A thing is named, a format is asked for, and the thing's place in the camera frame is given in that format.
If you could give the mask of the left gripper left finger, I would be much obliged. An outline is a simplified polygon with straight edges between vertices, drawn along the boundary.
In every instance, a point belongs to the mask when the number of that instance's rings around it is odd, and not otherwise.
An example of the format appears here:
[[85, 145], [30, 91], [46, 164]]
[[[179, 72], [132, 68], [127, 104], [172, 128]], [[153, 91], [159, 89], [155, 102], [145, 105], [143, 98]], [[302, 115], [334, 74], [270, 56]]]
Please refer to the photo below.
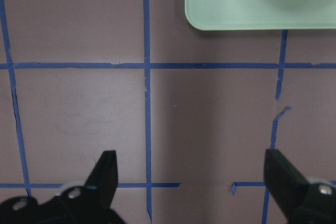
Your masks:
[[118, 186], [116, 151], [104, 151], [83, 183], [64, 186], [59, 200], [70, 223], [123, 223], [111, 209]]

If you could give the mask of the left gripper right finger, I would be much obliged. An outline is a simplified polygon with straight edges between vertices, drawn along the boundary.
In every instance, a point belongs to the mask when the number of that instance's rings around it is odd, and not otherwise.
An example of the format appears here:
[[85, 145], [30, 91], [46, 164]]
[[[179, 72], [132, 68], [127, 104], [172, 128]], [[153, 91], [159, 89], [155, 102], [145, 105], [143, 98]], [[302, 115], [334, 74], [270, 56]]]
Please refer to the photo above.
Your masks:
[[335, 223], [335, 185], [304, 177], [280, 150], [265, 151], [264, 183], [287, 223]]

